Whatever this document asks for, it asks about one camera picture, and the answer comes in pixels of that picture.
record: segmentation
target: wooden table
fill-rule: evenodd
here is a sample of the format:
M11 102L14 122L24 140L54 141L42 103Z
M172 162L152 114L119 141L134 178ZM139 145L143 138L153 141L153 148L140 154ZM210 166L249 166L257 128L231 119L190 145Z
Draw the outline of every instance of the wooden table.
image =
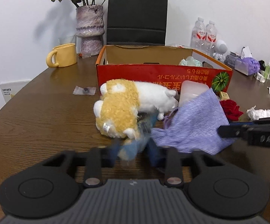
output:
M94 102L99 95L77 96L76 85L97 87L96 57L80 59L66 68L48 68L20 90L0 110L0 183L11 174L60 152L64 149L88 151L99 145L109 145L95 127ZM256 105L270 109L270 96L266 86L252 77L234 72L228 89L242 111ZM248 147L237 141L220 155L229 162L263 176L270 184L270 149ZM107 178L161 178L138 159L135 167L103 171ZM188 171L184 176L190 181ZM3 212L0 208L0 219Z

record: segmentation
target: vase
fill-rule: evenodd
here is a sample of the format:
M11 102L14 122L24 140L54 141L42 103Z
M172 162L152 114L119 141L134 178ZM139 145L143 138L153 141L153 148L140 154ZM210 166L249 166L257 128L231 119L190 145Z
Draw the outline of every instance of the vase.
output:
M81 6L76 11L76 29L77 36L81 38L82 57L98 55L103 47L102 35L105 33L103 6Z

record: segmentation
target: gray ribbed panel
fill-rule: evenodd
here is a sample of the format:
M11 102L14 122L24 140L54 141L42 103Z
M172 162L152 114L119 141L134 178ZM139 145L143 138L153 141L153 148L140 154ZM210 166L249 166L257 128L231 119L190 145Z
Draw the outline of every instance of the gray ribbed panel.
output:
M108 180L87 189L67 211L42 220L6 216L0 224L268 224L261 217L220 220L196 210L179 189L153 180Z

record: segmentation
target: cardboard box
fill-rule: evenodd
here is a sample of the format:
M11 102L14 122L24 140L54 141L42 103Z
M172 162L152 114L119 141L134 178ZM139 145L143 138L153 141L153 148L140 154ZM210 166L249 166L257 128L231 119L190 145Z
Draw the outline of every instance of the cardboard box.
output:
M208 63L208 67L179 66L181 59L188 56ZM180 91L182 82L190 80L207 84L216 93L226 92L233 73L231 68L200 51L168 46L106 45L98 56L96 70L99 88L108 80L124 78Z

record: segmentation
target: small yellow box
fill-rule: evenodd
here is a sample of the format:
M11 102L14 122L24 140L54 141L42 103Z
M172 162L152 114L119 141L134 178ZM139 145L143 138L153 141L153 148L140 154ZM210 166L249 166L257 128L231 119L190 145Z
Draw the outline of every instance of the small yellow box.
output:
M228 94L225 93L225 92L220 92L219 97L220 97L220 100L221 100L221 101L222 101L222 100L228 100L228 99L229 99Z

